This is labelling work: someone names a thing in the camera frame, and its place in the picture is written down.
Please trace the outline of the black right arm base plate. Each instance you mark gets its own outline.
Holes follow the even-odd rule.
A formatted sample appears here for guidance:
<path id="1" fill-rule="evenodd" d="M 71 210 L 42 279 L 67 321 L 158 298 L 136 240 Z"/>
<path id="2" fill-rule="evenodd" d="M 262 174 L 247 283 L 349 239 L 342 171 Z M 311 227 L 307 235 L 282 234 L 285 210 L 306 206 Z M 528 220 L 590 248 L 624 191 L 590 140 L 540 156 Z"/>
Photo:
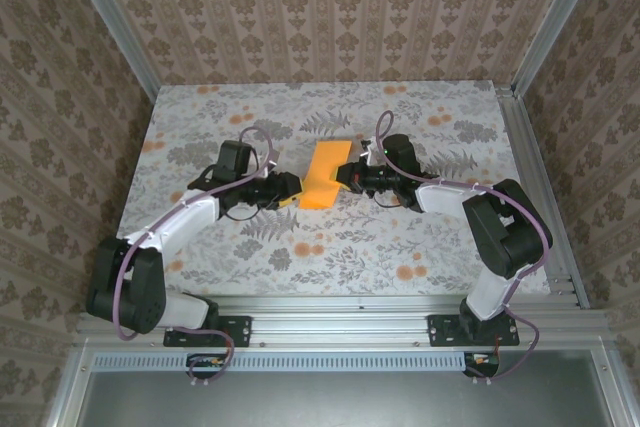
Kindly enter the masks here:
<path id="1" fill-rule="evenodd" d="M 429 343 L 432 347 L 518 346 L 519 332 L 515 320 L 502 313 L 487 321 L 461 315 L 429 315 Z"/>

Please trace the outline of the aluminium frame post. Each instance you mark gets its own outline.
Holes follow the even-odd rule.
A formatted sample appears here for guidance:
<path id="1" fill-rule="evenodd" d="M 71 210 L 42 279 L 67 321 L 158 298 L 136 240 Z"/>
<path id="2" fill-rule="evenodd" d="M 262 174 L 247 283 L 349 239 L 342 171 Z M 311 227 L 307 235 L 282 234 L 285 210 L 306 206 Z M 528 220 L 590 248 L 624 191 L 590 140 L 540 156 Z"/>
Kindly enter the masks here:
<path id="1" fill-rule="evenodd" d="M 156 102 L 162 82 L 143 49 L 143 43 L 132 29 L 117 0 L 91 0 L 102 17 L 140 86 L 152 103 Z"/>
<path id="2" fill-rule="evenodd" d="M 551 2 L 531 45 L 511 81 L 511 91 L 516 98 L 523 97 L 531 86 L 578 1 L 553 0 Z"/>

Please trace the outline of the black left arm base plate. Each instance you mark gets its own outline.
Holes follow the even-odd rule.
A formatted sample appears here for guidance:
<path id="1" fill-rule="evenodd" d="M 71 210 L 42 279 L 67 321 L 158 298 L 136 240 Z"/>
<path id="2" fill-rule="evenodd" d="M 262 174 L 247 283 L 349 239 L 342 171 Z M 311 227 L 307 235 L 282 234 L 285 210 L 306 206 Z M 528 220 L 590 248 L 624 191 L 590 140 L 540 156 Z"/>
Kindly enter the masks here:
<path id="1" fill-rule="evenodd" d="M 218 330 L 226 333 L 236 347 L 248 347 L 250 343 L 252 318 L 250 316 L 220 316 L 216 321 L 207 321 L 201 330 Z M 227 341 L 218 335 L 194 334 L 176 330 L 167 330 L 164 334 L 164 347 L 225 347 Z"/>

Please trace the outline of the black connector board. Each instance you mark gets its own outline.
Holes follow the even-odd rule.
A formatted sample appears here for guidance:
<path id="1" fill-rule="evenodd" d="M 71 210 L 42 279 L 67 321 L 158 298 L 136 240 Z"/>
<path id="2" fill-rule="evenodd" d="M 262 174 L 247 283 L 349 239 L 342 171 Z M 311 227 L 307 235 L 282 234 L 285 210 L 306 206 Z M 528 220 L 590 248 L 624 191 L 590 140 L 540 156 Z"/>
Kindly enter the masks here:
<path id="1" fill-rule="evenodd" d="M 465 352 L 464 374 L 470 378 L 493 377 L 499 369 L 499 355 L 493 352 Z"/>
<path id="2" fill-rule="evenodd" d="M 186 373 L 191 379 L 205 381 L 226 370 L 227 354 L 194 354 L 185 362 Z"/>

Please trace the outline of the aluminium frame rail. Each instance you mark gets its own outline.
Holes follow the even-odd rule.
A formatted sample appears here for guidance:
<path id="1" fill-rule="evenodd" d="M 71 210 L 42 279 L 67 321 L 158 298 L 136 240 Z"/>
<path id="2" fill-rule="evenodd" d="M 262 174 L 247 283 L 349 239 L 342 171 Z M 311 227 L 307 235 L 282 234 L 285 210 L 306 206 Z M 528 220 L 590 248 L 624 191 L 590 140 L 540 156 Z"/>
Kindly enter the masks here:
<path id="1" fill-rule="evenodd" d="M 250 348 L 263 351 L 427 351 L 427 317 L 455 314 L 460 297 L 220 296 L 223 315 L 250 316 Z M 540 350 L 590 350 L 613 340 L 603 312 L 569 296 L 518 294 L 515 314 L 540 331 Z"/>

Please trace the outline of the aluminium side rail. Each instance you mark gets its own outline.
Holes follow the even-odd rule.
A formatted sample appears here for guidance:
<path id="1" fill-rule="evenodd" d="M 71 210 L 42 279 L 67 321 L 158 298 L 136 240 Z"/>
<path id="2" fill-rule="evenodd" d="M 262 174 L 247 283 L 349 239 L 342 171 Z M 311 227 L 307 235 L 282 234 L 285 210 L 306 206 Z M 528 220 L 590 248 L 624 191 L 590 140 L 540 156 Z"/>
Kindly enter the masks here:
<path id="1" fill-rule="evenodd" d="M 524 101 L 508 85 L 498 85 L 496 97 L 523 189 L 553 237 L 553 247 L 544 264 L 546 283 L 552 294 L 569 296 L 577 307 L 589 309 L 586 290 Z"/>

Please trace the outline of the grey metal panel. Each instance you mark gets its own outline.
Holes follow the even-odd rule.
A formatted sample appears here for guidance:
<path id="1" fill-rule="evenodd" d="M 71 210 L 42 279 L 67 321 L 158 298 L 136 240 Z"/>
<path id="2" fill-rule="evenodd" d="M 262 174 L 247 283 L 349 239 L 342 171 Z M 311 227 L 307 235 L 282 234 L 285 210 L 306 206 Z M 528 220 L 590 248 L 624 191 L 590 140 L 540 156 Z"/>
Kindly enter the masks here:
<path id="1" fill-rule="evenodd" d="M 613 427 L 586 368 L 491 385 L 453 373 L 183 374 L 90 381 L 78 427 Z"/>

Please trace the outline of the orange paper sheet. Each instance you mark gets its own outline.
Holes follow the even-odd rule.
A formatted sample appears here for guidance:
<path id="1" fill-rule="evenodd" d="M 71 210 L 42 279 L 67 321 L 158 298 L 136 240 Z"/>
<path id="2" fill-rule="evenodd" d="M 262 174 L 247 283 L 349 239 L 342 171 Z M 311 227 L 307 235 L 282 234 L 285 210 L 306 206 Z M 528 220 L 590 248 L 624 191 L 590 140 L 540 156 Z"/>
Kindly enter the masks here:
<path id="1" fill-rule="evenodd" d="M 337 169 L 347 163 L 351 146 L 350 140 L 319 141 L 316 144 L 302 183 L 301 209 L 323 210 L 334 205 L 340 190 L 336 181 Z"/>

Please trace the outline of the floral printed table cover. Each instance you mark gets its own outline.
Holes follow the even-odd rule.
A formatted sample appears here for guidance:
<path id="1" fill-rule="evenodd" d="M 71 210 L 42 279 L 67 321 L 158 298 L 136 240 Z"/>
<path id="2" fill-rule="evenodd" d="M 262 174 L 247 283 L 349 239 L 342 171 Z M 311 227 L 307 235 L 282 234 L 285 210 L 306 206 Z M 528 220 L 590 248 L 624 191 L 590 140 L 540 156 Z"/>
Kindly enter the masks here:
<path id="1" fill-rule="evenodd" d="M 318 141 L 349 140 L 358 155 L 385 111 L 430 173 L 483 185 L 518 175 L 488 81 L 165 86 L 118 232 L 166 212 L 225 140 L 273 146 L 279 170 L 304 176 Z M 464 219 L 341 192 L 326 210 L 235 207 L 170 260 L 165 281 L 194 294 L 463 295 L 482 269 Z"/>

